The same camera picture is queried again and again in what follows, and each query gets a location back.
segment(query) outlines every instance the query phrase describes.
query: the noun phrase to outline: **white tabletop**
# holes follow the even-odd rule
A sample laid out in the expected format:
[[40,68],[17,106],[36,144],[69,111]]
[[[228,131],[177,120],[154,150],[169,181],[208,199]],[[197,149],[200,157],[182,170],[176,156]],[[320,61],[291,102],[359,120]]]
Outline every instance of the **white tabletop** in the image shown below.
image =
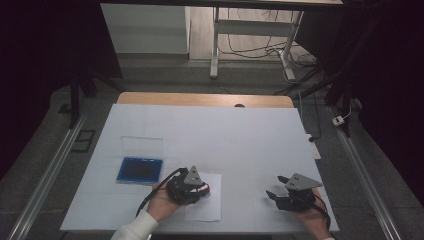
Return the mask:
[[[221,220],[184,220],[181,208],[158,233],[257,233],[305,231],[279,211],[265,190],[287,193],[277,176],[300,173],[321,182],[297,109],[115,104],[62,224],[61,230],[116,230],[131,222],[151,188],[118,184],[122,136],[164,140],[162,178],[180,167],[222,176]],[[337,231],[327,194],[319,191]]]

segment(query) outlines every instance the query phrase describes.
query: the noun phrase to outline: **wall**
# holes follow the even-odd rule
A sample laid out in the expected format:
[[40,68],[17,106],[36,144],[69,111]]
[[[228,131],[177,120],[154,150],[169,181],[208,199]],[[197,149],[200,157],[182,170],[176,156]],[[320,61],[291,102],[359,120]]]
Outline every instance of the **wall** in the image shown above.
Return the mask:
[[187,54],[189,7],[101,4],[116,53]]

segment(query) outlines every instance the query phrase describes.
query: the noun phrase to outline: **sheet of paper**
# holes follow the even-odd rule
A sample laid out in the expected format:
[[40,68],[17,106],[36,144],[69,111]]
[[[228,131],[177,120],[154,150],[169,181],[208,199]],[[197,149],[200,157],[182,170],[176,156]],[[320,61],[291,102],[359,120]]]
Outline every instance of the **sheet of paper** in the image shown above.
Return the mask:
[[221,220],[221,174],[199,173],[209,184],[211,195],[186,207],[185,220],[215,222]]

